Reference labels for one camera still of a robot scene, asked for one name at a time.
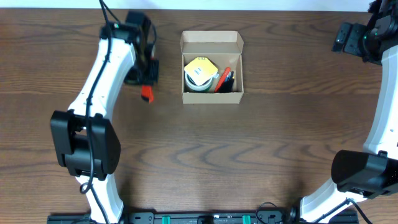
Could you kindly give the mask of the black cone glue bottle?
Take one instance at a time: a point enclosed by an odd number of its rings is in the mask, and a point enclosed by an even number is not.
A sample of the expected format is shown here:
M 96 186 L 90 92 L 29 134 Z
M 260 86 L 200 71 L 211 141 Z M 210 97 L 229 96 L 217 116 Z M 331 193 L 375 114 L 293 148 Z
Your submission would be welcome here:
M 229 72 L 224 82 L 218 88 L 217 93 L 229 93 L 232 92 L 234 83 L 234 72 Z

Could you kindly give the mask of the orange lighter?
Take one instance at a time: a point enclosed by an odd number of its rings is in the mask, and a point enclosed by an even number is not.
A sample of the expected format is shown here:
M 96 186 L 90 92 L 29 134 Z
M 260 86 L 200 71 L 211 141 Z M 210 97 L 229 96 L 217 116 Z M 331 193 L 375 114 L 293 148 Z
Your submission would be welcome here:
M 220 89 L 221 85 L 224 83 L 224 81 L 225 81 L 226 77 L 228 76 L 228 74 L 230 73 L 230 71 L 231 71 L 231 68 L 230 68 L 230 67 L 227 67 L 227 68 L 224 70 L 223 74 L 221 75 L 221 78 L 219 79 L 219 81 L 218 81 L 218 83 L 217 83 L 217 86 L 216 86 L 216 88 L 215 88 L 214 93 L 217 93 L 217 92 L 218 92 L 218 90 Z

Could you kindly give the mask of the orange utility knife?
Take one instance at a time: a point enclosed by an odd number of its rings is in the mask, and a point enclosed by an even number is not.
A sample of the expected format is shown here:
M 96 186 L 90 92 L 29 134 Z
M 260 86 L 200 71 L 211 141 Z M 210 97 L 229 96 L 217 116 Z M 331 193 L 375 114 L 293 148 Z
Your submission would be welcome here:
M 141 86 L 141 98 L 148 103 L 152 103 L 154 100 L 153 87 L 151 85 Z

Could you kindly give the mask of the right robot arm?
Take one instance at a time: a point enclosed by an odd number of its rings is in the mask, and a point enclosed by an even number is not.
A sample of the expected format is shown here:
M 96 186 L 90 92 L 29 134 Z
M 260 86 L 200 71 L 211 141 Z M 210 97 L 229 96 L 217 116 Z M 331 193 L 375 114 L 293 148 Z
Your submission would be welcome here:
M 368 12 L 367 25 L 342 23 L 332 50 L 382 67 L 371 130 L 361 152 L 336 153 L 331 177 L 299 200 L 286 223 L 354 223 L 357 215 L 348 215 L 346 208 L 397 193 L 397 1 L 373 1 Z

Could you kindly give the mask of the white tape roll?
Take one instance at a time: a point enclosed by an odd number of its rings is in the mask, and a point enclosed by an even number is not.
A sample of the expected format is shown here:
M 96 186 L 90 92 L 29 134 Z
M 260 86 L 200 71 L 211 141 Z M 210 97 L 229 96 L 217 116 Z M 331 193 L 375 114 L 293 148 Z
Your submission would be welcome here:
M 185 84 L 186 84 L 186 86 L 188 86 L 188 88 L 189 88 L 191 91 L 194 91 L 194 92 L 206 92 L 206 91 L 208 91 L 208 90 L 211 88 L 211 86 L 212 86 L 212 84 L 213 84 L 213 78 L 207 80 L 207 81 L 206 81 L 204 84 L 202 84 L 202 85 L 197 85 L 197 84 L 190 78 L 190 76 L 189 76 L 187 73 L 185 73 Z

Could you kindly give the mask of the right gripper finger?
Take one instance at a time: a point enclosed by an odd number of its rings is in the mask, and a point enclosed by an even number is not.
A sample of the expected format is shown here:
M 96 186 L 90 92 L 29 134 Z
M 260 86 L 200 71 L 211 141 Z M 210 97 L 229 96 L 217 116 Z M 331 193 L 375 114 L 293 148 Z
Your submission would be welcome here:
M 333 46 L 331 51 L 332 52 L 342 52 L 347 41 L 348 41 L 348 37 L 351 33 L 353 25 L 348 23 L 348 22 L 344 22 L 340 25 L 340 28 L 336 34 L 335 40 L 333 42 Z
M 364 56 L 363 37 L 367 27 L 362 24 L 349 24 L 349 31 L 346 36 L 343 52 L 355 56 Z

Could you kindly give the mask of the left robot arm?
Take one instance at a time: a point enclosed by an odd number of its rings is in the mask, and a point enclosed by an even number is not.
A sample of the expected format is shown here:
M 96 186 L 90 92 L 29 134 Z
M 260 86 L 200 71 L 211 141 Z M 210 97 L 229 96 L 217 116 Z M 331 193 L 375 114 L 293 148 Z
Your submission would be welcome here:
M 121 143 L 113 128 L 113 110 L 123 84 L 137 85 L 150 103 L 159 79 L 155 27 L 143 13 L 129 11 L 124 22 L 106 21 L 96 60 L 81 92 L 66 111 L 54 111 L 50 129 L 60 166 L 80 184 L 90 205 L 85 215 L 51 215 L 48 223 L 129 223 L 114 172 Z

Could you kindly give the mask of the green tape roll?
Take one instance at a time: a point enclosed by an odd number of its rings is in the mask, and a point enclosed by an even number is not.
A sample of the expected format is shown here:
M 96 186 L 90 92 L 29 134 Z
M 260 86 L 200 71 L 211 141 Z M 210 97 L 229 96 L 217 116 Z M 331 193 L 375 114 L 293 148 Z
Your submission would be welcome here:
M 203 93 L 203 92 L 207 92 L 208 90 L 210 90 L 213 86 L 213 81 L 212 80 L 207 80 L 204 84 L 202 85 L 196 85 L 194 84 L 191 80 L 186 80 L 185 82 L 186 86 L 187 86 L 187 90 L 189 92 L 199 92 L 199 93 Z

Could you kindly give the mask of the yellow sticky note pad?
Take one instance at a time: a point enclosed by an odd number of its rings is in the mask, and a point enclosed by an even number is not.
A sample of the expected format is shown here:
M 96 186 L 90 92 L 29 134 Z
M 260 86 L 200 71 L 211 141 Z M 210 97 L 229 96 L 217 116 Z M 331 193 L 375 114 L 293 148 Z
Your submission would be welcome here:
M 197 57 L 184 67 L 184 72 L 196 85 L 201 86 L 213 78 L 218 69 L 207 57 Z

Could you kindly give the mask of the cardboard box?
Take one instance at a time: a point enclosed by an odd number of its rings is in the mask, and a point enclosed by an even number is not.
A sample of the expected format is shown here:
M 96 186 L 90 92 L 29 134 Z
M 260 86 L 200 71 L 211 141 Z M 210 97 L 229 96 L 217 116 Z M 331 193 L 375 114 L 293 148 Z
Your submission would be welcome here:
M 238 104 L 243 88 L 244 42 L 237 31 L 184 31 L 180 39 L 182 54 L 182 101 L 184 104 Z M 185 84 L 184 67 L 197 57 L 207 57 L 217 67 L 213 86 L 207 92 L 189 92 Z M 232 92 L 214 93 L 224 70 L 234 72 Z

